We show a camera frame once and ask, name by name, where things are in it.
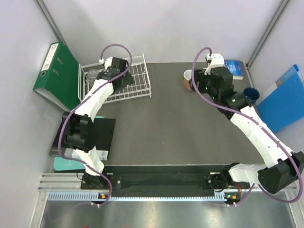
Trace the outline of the pink ceramic mug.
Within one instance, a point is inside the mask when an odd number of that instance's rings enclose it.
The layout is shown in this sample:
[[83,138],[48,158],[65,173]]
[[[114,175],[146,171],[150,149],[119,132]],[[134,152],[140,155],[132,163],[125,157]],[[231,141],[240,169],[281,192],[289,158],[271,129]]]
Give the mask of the pink ceramic mug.
[[192,70],[191,69],[188,69],[188,70],[184,71],[184,73],[183,73],[183,84],[184,84],[184,87],[188,91],[191,90],[191,85],[190,85],[191,74],[192,74]]

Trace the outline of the clear drinking glass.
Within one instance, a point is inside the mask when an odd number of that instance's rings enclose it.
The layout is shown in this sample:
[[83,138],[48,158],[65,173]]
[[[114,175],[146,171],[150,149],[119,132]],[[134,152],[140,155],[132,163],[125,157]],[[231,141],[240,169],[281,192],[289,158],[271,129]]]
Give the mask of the clear drinking glass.
[[98,70],[96,69],[91,69],[87,72],[87,80],[90,85],[93,85],[95,80],[97,79],[98,76]]

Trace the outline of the dark blue ceramic mug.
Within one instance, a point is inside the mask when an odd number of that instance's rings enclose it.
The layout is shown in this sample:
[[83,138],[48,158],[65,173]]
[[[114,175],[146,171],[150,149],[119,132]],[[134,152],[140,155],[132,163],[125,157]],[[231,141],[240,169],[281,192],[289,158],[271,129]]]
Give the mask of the dark blue ceramic mug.
[[259,91],[252,87],[245,88],[243,94],[251,102],[251,104],[254,104],[260,97]]

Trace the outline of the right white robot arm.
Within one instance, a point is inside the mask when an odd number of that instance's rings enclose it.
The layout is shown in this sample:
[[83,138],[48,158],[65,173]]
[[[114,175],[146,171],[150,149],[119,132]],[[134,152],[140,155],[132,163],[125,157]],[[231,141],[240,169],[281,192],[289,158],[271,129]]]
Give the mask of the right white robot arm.
[[194,69],[190,87],[200,96],[208,94],[209,103],[226,116],[253,144],[264,164],[233,163],[222,173],[222,183],[233,188],[239,182],[257,184],[266,193],[276,194],[288,185],[299,182],[303,192],[301,174],[304,170],[304,153],[294,152],[283,144],[261,120],[249,100],[235,91],[232,74],[224,66],[211,70]]

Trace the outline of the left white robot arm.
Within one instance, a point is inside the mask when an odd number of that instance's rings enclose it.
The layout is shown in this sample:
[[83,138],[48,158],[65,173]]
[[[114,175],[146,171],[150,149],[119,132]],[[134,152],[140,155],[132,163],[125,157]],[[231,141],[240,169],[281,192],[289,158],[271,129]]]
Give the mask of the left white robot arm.
[[59,145],[64,141],[79,156],[78,161],[85,167],[82,181],[96,188],[103,188],[108,182],[108,177],[103,174],[105,165],[96,149],[96,114],[108,97],[134,83],[129,72],[131,61],[109,57],[101,59],[100,64],[103,69],[97,73],[83,101],[64,114],[58,139]]

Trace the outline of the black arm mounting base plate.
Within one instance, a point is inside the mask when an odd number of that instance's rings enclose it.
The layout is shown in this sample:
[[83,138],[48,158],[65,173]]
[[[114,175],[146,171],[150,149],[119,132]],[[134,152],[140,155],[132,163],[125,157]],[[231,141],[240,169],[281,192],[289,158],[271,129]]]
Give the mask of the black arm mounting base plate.
[[225,168],[224,165],[106,166],[103,175],[110,180],[110,184],[96,188],[82,181],[80,188],[112,189],[112,196],[116,197],[212,196],[215,190],[237,187],[221,175]]

